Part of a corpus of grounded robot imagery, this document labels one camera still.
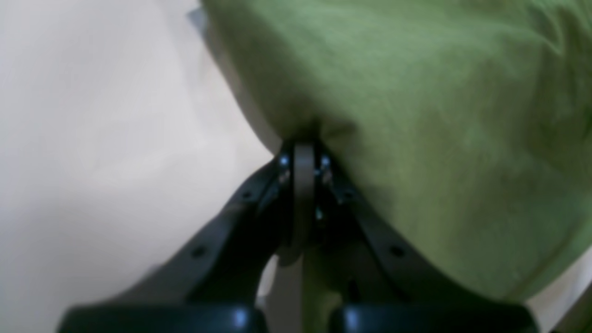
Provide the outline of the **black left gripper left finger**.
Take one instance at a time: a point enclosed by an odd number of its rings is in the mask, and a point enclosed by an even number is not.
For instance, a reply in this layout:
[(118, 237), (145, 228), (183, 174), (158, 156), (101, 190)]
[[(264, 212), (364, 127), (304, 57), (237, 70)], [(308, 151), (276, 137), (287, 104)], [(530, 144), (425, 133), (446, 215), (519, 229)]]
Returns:
[(295, 144), (231, 196), (169, 261), (105, 301), (70, 308), (60, 333), (266, 333), (255, 306), (269, 259), (294, 242)]

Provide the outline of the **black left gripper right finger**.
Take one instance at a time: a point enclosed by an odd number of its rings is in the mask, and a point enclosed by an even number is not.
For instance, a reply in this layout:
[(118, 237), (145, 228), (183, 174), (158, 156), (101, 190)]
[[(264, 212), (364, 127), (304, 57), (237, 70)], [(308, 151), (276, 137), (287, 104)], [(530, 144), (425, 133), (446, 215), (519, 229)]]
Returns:
[(320, 144), (303, 144), (303, 244), (318, 248), (339, 304), (330, 333), (536, 333), (522, 305), (442, 274), (372, 209)]

